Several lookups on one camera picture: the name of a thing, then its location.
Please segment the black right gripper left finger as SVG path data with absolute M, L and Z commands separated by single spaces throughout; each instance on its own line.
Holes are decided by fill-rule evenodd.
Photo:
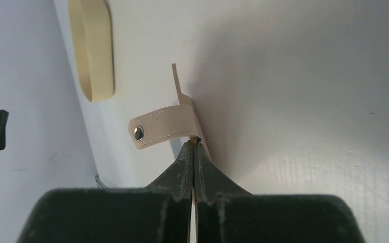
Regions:
M 19 242 L 189 242 L 193 144 L 144 188 L 54 189 Z

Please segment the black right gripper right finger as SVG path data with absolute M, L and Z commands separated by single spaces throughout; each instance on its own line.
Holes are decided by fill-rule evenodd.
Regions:
M 194 143 L 197 242 L 364 242 L 347 204 L 329 194 L 254 195 Z

